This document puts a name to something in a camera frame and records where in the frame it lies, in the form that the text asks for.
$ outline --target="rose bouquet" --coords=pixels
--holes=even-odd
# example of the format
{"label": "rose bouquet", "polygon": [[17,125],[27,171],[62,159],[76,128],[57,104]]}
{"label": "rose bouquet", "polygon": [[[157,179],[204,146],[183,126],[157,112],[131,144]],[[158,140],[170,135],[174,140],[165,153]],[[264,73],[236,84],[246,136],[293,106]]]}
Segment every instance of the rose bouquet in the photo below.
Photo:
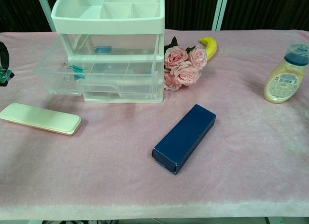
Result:
{"label": "rose bouquet", "polygon": [[182,85],[195,84],[206,63],[205,49],[199,46],[184,49],[174,37],[169,45],[164,46],[164,88],[175,91]]}

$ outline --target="clear plastic drawer organizer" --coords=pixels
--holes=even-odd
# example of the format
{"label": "clear plastic drawer organizer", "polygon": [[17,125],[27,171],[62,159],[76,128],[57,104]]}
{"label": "clear plastic drawer organizer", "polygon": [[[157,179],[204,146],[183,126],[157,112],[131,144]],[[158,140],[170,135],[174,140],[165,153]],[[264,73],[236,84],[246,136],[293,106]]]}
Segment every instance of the clear plastic drawer organizer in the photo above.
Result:
{"label": "clear plastic drawer organizer", "polygon": [[163,100],[164,0],[57,0],[52,19],[60,37],[33,69],[48,92]]}

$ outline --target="bottle label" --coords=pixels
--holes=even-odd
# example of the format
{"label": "bottle label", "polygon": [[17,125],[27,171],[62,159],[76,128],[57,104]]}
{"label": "bottle label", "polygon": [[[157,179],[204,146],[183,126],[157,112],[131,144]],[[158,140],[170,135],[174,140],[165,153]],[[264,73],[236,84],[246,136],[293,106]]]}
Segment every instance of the bottle label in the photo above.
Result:
{"label": "bottle label", "polygon": [[273,77],[268,85],[268,96],[274,100],[287,100],[299,87],[299,78],[292,73],[281,73]]}

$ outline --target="barcode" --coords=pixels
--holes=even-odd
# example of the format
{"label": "barcode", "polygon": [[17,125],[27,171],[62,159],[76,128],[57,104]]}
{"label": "barcode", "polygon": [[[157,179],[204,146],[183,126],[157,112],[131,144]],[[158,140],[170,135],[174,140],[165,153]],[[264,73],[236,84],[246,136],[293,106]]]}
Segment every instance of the barcode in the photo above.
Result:
{"label": "barcode", "polygon": [[283,79],[283,78],[280,78],[279,79],[279,82],[282,82],[282,83],[292,83],[293,80],[287,80],[287,79]]}

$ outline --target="table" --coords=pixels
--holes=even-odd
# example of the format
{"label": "table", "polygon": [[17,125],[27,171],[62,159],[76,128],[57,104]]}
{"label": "table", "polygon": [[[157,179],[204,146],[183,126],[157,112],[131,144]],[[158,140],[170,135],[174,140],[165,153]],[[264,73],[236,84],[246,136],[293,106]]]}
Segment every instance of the table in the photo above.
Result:
{"label": "table", "polygon": [[[162,103],[92,104],[47,94],[31,71],[57,34],[0,34],[15,73],[0,110],[19,102],[83,119],[72,137],[0,120],[0,220],[309,216],[309,75],[286,103],[263,98],[288,44],[309,33],[167,30],[166,43],[173,36],[217,40],[197,84]],[[195,104],[216,123],[173,175],[151,151]]]}

